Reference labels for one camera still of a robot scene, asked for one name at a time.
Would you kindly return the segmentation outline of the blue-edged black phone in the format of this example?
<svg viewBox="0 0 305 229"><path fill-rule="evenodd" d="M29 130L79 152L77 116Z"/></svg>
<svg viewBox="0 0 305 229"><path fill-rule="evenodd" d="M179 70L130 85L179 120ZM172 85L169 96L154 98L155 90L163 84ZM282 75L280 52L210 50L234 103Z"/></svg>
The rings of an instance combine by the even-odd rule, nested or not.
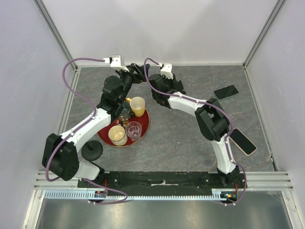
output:
<svg viewBox="0 0 305 229"><path fill-rule="evenodd" d="M217 89L213 93L218 100L223 100L228 97L239 94L239 91L237 90L237 88L234 85L229 85L224 88Z"/></svg>

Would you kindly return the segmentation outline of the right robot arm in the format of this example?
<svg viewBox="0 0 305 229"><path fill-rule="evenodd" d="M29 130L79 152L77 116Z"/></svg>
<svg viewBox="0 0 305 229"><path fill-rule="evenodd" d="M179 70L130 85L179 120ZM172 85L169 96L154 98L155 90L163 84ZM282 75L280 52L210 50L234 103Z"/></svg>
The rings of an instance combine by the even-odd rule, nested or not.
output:
<svg viewBox="0 0 305 229"><path fill-rule="evenodd" d="M199 100L185 95L181 81L160 74L146 76L153 99L161 106L194 116L201 134L212 143L217 159L218 182L228 188L235 183L240 170L233 158L228 140L232 123L215 98Z"/></svg>

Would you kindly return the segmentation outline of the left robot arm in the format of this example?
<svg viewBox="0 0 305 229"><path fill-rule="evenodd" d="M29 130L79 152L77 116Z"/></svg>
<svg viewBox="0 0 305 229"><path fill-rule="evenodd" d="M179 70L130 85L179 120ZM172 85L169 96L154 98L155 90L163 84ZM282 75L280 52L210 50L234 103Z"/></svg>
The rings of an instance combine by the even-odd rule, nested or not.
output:
<svg viewBox="0 0 305 229"><path fill-rule="evenodd" d="M46 169L46 179L69 181L74 177L88 179L93 187L101 187L105 177L101 168L92 162L81 162L78 152L101 129L108 127L121 114L123 102L132 85L146 82L148 64L138 66L114 66L116 75L107 77L102 88L101 100L93 106L93 112L70 130L46 139L42 165Z"/></svg>

